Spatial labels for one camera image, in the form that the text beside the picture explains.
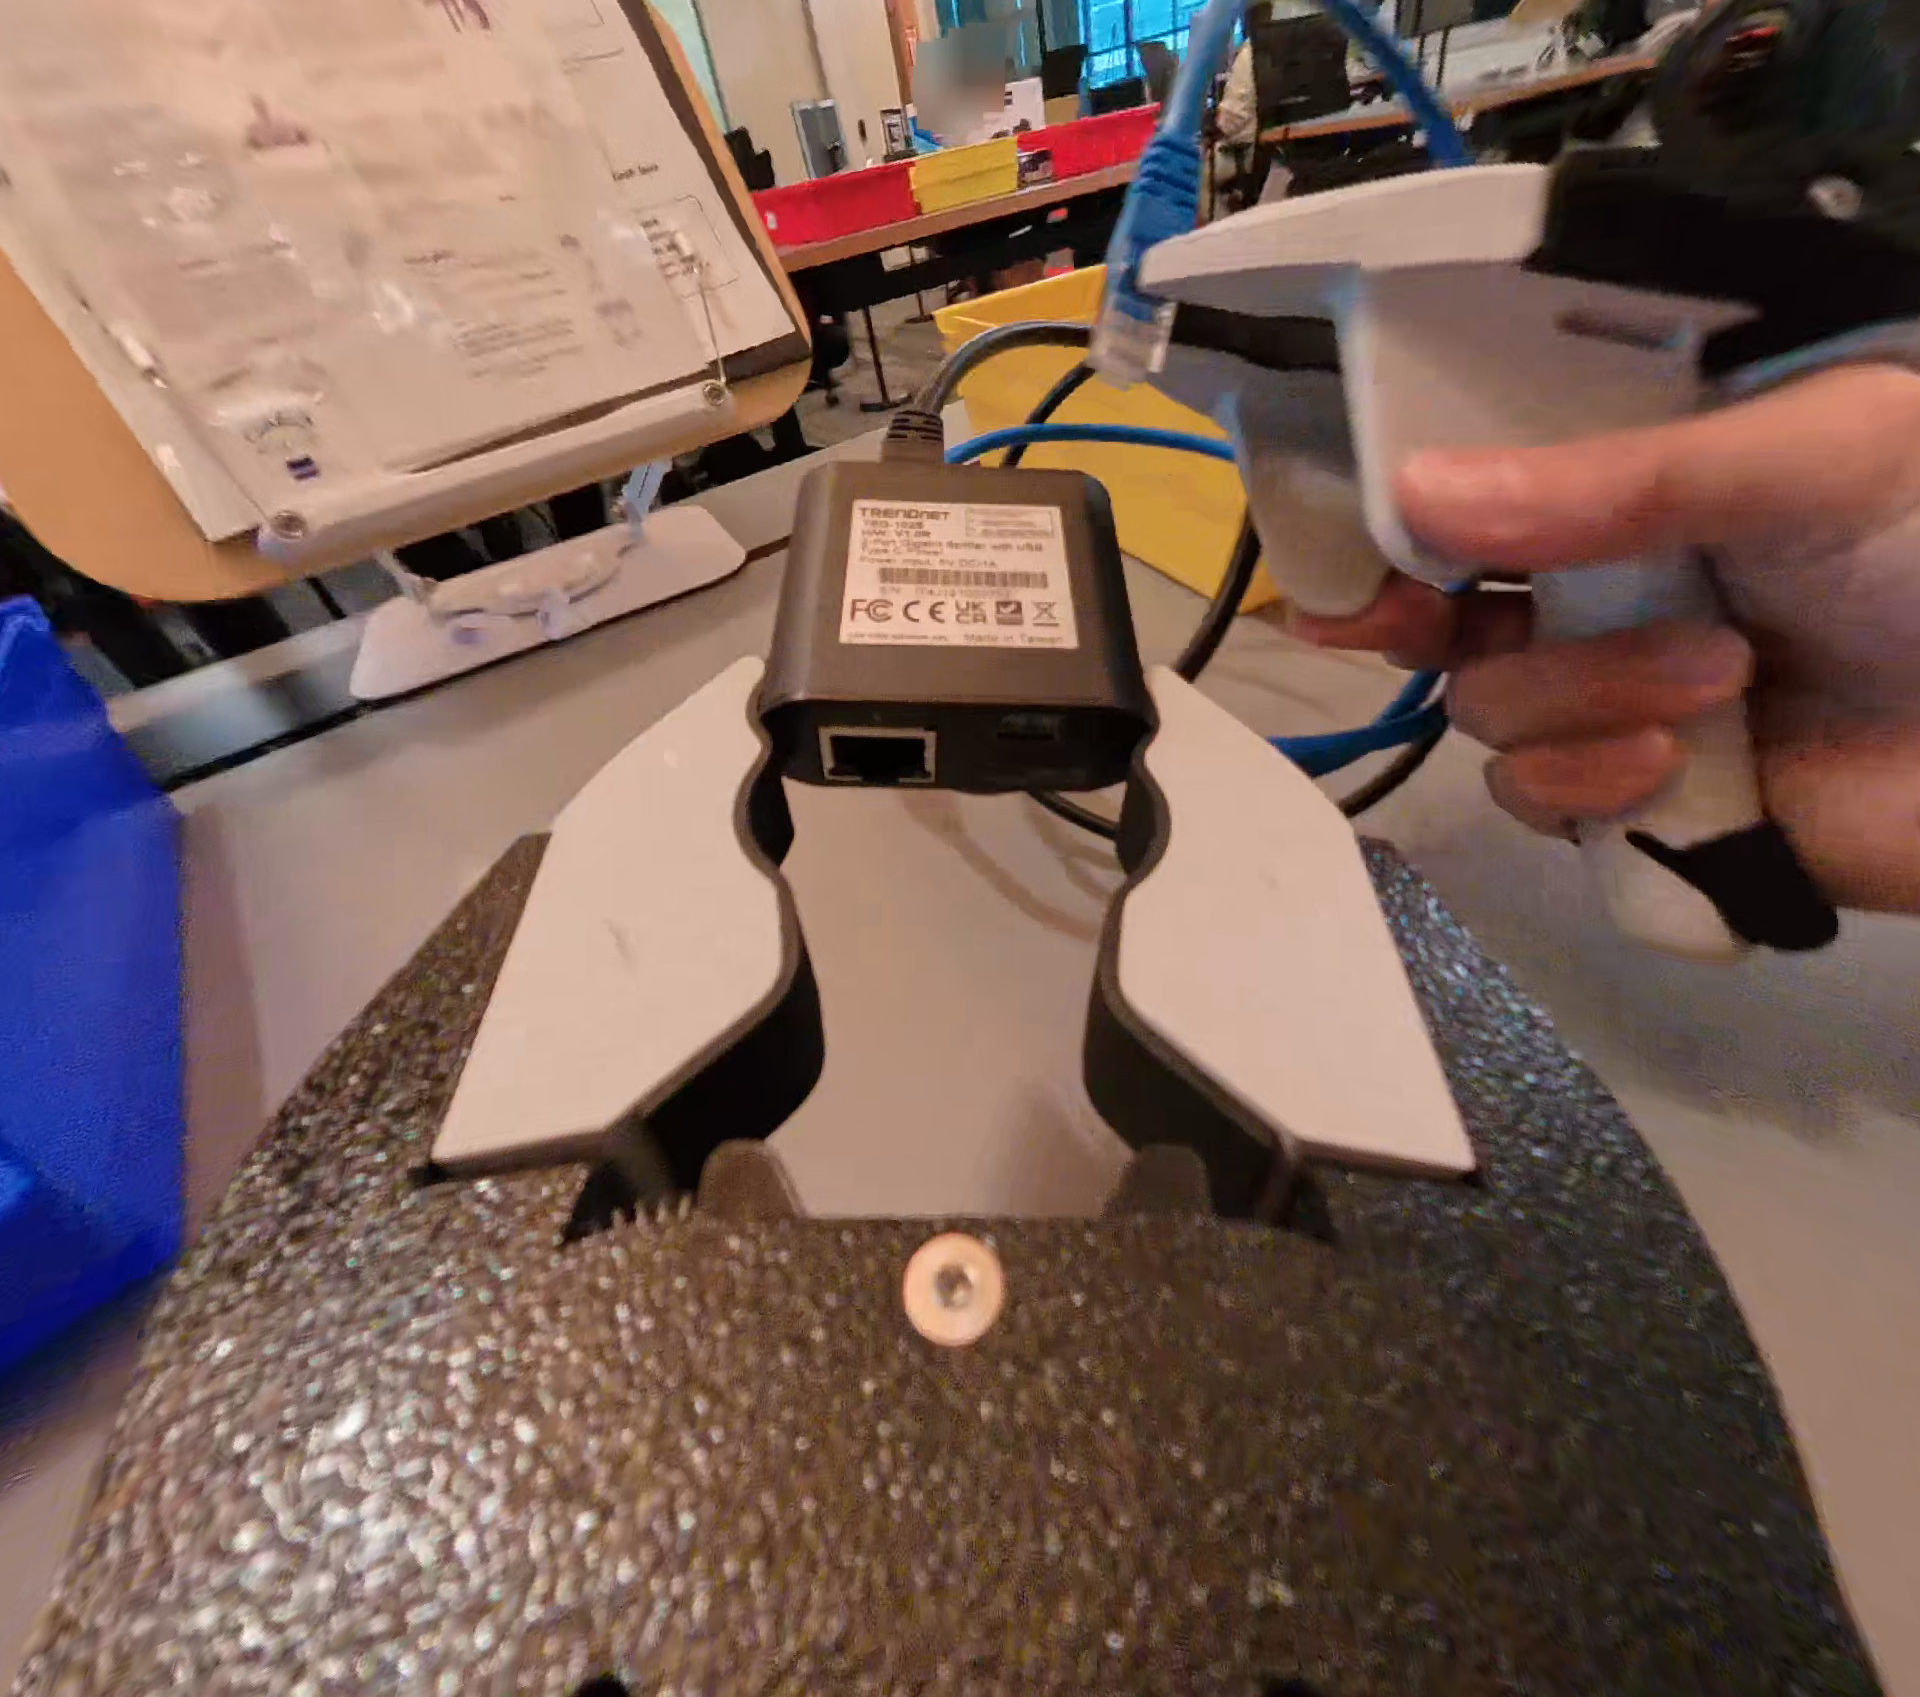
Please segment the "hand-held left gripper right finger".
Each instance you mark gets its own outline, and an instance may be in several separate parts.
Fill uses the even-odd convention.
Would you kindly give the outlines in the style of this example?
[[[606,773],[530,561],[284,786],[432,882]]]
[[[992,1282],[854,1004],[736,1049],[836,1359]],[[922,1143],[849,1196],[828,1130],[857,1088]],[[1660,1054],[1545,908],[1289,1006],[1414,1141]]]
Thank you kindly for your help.
[[[1186,1155],[1226,1220],[1282,1220],[1316,1165],[1474,1180],[1350,822],[1171,667],[1145,686],[1087,995],[1092,1109],[1137,1157]]]

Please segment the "person's right hand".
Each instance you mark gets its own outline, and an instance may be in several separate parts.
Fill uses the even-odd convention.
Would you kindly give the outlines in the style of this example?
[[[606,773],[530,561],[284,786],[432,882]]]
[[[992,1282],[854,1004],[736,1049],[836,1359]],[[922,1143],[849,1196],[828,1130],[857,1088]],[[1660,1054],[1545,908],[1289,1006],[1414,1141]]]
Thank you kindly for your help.
[[[1761,795],[1827,902],[1918,910],[1918,385],[1892,363],[1806,375],[1643,432],[1403,461],[1414,534],[1474,569],[1692,552],[1723,625],[1551,640],[1516,591],[1390,576],[1287,630],[1449,677],[1493,802],[1572,838],[1657,793],[1682,727],[1741,699]]]

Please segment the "red plastic bin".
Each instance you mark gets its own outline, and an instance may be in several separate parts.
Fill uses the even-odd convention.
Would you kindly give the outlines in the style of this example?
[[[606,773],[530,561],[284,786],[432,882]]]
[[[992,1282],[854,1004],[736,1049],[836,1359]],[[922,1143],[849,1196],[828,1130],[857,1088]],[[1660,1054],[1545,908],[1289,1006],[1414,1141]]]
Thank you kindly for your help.
[[[828,244],[917,216],[911,172],[913,160],[903,157],[780,183],[751,200],[778,248]]]
[[[1040,186],[1135,164],[1160,119],[1158,103],[1102,109],[1015,136],[1019,181]]]

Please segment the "grey desk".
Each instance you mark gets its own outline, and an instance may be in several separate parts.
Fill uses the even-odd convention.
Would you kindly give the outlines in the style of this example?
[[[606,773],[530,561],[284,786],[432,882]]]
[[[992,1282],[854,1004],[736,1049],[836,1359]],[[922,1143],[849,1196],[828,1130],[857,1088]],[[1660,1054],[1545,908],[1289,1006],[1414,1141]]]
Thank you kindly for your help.
[[[703,500],[730,578],[194,780],[342,703],[324,622],[111,703],[181,815],[187,1225],[333,1037],[520,834],[639,727],[763,648],[806,461]],[[1122,1151],[1080,1085],[1108,850],[1019,797],[794,793],[788,877],[823,1079],[776,1139],[828,1214],[1092,1213]],[[1622,945],[1572,849],[1493,809],[1449,740],[1364,828],[1405,857],[1633,1118],[1785,1401],[1887,1693],[1915,1693],[1915,925],[1819,959]]]

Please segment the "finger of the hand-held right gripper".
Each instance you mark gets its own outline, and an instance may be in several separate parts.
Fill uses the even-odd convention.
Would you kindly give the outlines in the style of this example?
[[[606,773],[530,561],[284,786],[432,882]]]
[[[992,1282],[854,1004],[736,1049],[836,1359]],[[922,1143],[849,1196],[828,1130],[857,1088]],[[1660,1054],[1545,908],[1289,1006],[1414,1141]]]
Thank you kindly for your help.
[[[1133,278],[1184,305],[1328,317],[1365,529],[1392,568],[1460,581],[1401,515],[1409,455],[1688,414],[1704,345],[1758,312],[1727,287],[1548,267],[1553,186],[1545,165],[1481,164],[1262,203],[1153,244]]]
[[[1310,616],[1355,616],[1387,561],[1364,514],[1331,321],[1201,319],[1199,361],[1278,591]]]

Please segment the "black ethernet splitter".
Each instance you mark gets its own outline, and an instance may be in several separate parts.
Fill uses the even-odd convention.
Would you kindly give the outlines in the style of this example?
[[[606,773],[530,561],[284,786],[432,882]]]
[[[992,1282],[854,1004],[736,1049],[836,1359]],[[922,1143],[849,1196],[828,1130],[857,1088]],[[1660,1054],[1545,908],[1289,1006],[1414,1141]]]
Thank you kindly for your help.
[[[781,773],[820,786],[1127,780],[1158,711],[1104,486],[936,460],[809,471],[757,720]]]

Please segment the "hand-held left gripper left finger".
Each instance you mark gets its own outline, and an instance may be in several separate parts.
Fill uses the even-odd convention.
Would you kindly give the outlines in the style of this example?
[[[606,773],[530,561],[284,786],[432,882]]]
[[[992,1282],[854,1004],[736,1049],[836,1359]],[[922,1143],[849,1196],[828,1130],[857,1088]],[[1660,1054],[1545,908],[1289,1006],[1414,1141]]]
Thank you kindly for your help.
[[[795,841],[737,658],[559,809],[430,1151],[435,1166],[702,1166],[823,1066]]]

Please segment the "blue plastic bin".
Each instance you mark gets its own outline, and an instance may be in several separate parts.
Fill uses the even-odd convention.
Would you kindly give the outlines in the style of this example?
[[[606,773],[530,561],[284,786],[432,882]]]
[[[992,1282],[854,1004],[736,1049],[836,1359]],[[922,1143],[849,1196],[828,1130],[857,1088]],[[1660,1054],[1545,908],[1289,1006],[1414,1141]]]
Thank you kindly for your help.
[[[1,606],[1,1374],[186,1219],[179,814],[30,600]]]

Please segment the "wooden background table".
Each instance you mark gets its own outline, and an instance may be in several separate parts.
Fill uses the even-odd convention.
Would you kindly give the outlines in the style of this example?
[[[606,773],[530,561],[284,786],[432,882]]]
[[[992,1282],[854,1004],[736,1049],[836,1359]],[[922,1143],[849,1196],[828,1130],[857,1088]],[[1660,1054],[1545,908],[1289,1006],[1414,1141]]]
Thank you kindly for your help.
[[[1525,101],[1548,100],[1573,89],[1583,89],[1617,78],[1643,78],[1660,65],[1653,52],[1613,52],[1600,57],[1566,62],[1551,71],[1533,71],[1524,78],[1483,80],[1471,87],[1441,91],[1451,119],[1460,125],[1471,123],[1477,115],[1498,107]],[[1372,100],[1351,103],[1346,109],[1303,118],[1298,121],[1275,123],[1259,130],[1259,141],[1282,146],[1287,141],[1306,141],[1318,137],[1346,137],[1375,130],[1423,130],[1405,100]]]
[[[950,283],[989,293],[1003,272],[1043,272],[1059,255],[1069,266],[1095,261],[1137,170],[1135,161],[1115,164],[831,239],[781,245],[780,264],[806,308],[852,317],[878,389],[861,407],[884,412],[897,400],[874,327],[878,304]]]

